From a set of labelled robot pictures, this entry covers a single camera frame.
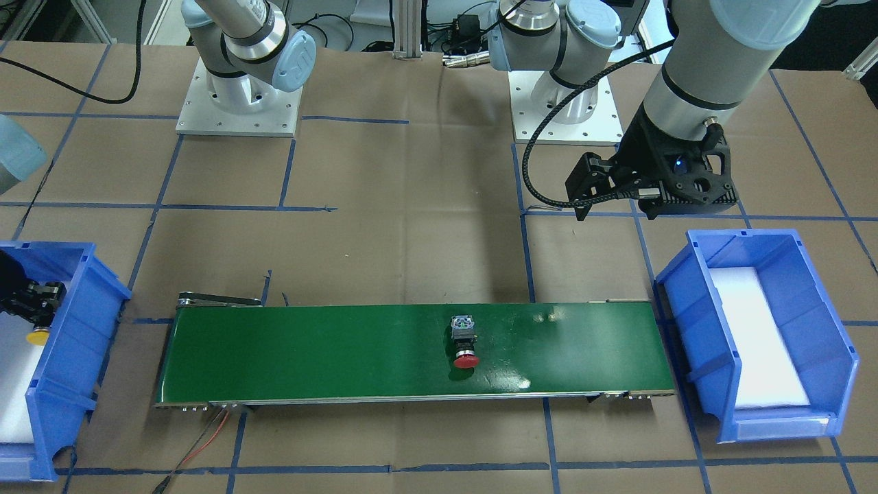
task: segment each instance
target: blue crate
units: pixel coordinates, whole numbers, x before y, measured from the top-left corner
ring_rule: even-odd
[[[793,229],[689,230],[658,275],[673,310],[702,408],[717,442],[834,437],[841,433],[860,357]],[[736,410],[741,358],[710,269],[753,267],[808,406]]]
[[[95,409],[93,389],[131,292],[95,257],[93,243],[0,242],[0,250],[30,279],[67,288],[25,393],[33,443],[0,444],[0,481],[54,481],[53,456],[73,444]]]

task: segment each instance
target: red wire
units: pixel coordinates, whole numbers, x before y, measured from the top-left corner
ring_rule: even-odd
[[[219,422],[219,427],[217,427],[217,430],[213,432],[213,436],[211,436],[211,438],[208,439],[205,444],[201,445],[200,448],[198,448],[195,451],[193,451],[192,453],[190,453],[189,456],[186,456],[185,458],[183,458],[183,462],[180,463],[181,466],[183,466],[187,461],[191,460],[192,458],[195,458],[196,456],[198,456],[198,454],[201,453],[202,451],[204,451],[206,447],[210,446],[210,444],[213,442],[213,440],[216,439],[217,435],[220,434],[220,431],[222,431],[222,426],[226,424],[226,421],[228,420],[229,415],[230,415],[230,413],[228,412],[228,410],[226,410],[226,415],[222,418],[222,421]]]

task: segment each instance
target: cardboard surface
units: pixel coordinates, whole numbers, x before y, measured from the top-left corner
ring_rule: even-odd
[[[3,56],[85,88],[104,51],[10,42]],[[95,92],[126,92],[132,51],[110,48]],[[178,138],[176,119],[144,117],[177,115],[195,53],[144,47],[140,92],[118,107],[84,103],[0,66],[0,112],[27,113],[13,118],[48,151],[73,122],[21,238],[98,242],[123,280],[136,274],[123,315],[129,323],[172,317],[181,290],[255,298],[265,291],[275,306],[284,296],[303,305],[527,301],[530,276],[539,301],[652,299],[644,254],[656,272],[680,251],[687,229],[737,229],[747,220],[755,228],[797,229],[842,319],[878,320],[878,276],[869,263],[878,254],[878,203],[869,179],[878,119],[862,88],[840,74],[775,71],[778,84],[764,77],[736,110],[727,133],[746,217],[732,208],[648,222],[631,215],[628,201],[615,201],[596,207],[585,222],[546,210],[530,211],[522,222],[519,191],[522,207],[536,200],[515,183],[506,74],[488,66],[443,69],[434,54],[401,62],[387,53],[321,49],[302,100],[301,114],[310,119],[300,121],[292,153],[290,140],[185,137],[150,228]],[[658,69],[635,64],[610,76],[624,126]],[[80,104],[91,116],[74,121]],[[101,116],[107,114],[113,118]],[[519,157],[522,149],[516,147]],[[537,147],[538,189],[564,197],[563,181],[585,150]],[[607,157],[613,150],[596,151]],[[31,200],[43,170],[0,197],[0,236],[15,234],[21,203]],[[833,190],[853,223],[845,221]],[[51,204],[58,201],[76,204]],[[838,439],[844,455],[878,455],[873,329],[848,326],[862,367]],[[169,469],[200,433],[206,421],[200,412],[149,409],[164,331],[155,324],[120,329],[98,408],[80,434],[77,467]],[[685,361],[675,363],[686,372]],[[239,471],[234,492],[547,492],[550,451],[557,461],[573,462],[559,470],[562,492],[704,492],[705,480],[715,493],[850,491],[829,440],[717,445],[716,420],[700,410],[691,386],[679,389],[685,396],[633,405],[553,400],[548,414],[538,400],[265,408],[250,417],[242,436],[240,465],[256,470]],[[181,476],[171,489],[226,492],[236,426],[227,424],[193,461],[195,468],[226,469],[223,475]],[[707,467],[706,479],[690,426],[704,457],[728,464]],[[820,462],[791,464],[803,456]],[[766,464],[734,465],[753,458]],[[67,459],[59,454],[56,466]],[[624,461],[658,463],[618,468]],[[662,461],[684,463],[667,468]],[[384,473],[317,469],[370,465]],[[308,473],[259,469],[267,466]],[[848,466],[858,491],[869,491],[872,465]],[[415,471],[393,471],[403,467]],[[423,471],[430,469],[472,471]],[[149,491],[160,480],[125,472],[77,475],[70,492]],[[59,484],[0,484],[3,493],[60,491]]]

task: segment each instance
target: green conveyor belt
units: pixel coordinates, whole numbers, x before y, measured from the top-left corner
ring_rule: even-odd
[[[471,314],[481,362],[452,365]],[[649,302],[188,307],[156,406],[673,393]]]

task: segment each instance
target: red button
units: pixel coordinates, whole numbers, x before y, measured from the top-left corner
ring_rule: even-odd
[[[479,364],[479,357],[475,355],[461,355],[454,361],[454,367],[458,369],[472,369]]]

